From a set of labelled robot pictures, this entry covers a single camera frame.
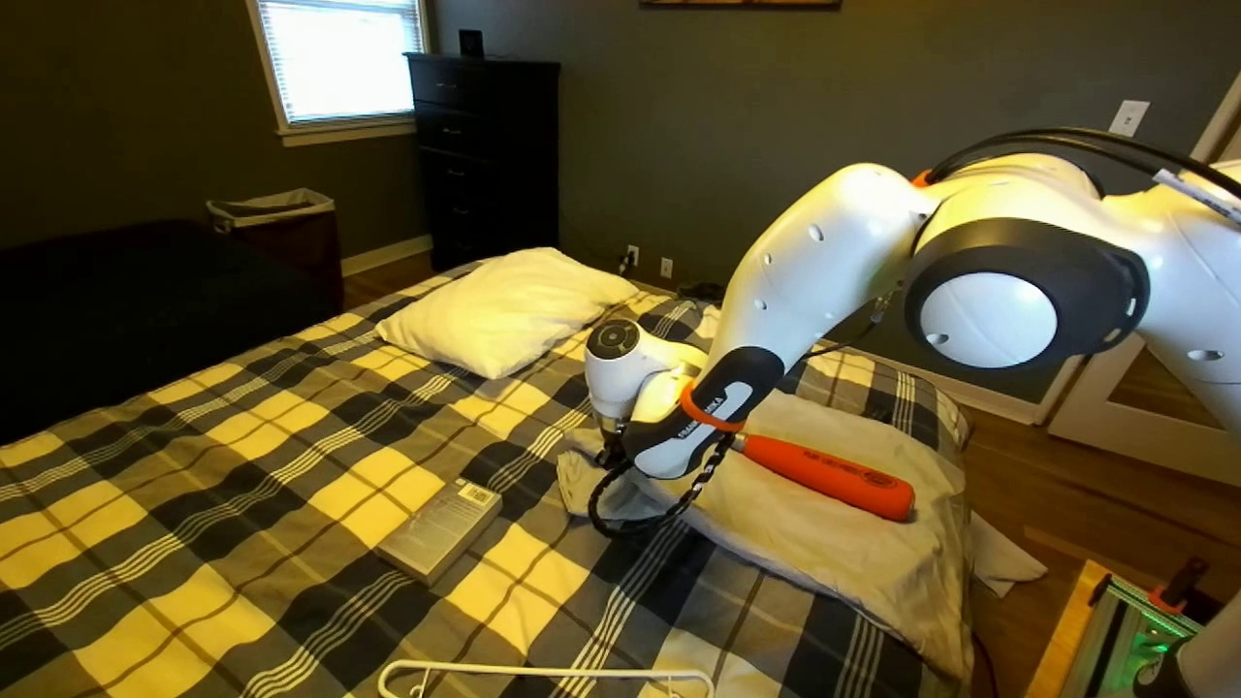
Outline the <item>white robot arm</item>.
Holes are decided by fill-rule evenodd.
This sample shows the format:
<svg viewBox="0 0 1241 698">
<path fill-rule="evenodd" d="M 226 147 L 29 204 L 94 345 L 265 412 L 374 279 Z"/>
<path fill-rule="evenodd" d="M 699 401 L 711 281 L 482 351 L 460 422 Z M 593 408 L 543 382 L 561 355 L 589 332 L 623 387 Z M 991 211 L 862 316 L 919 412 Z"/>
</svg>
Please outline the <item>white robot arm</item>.
<svg viewBox="0 0 1241 698">
<path fill-rule="evenodd" d="M 739 254 L 704 347 L 605 316 L 589 408 L 649 475 L 683 475 L 862 307 L 952 368 L 1023 370 L 1142 338 L 1241 417 L 1241 180 L 1114 133 L 1020 129 L 906 179 L 849 164 Z"/>
</svg>

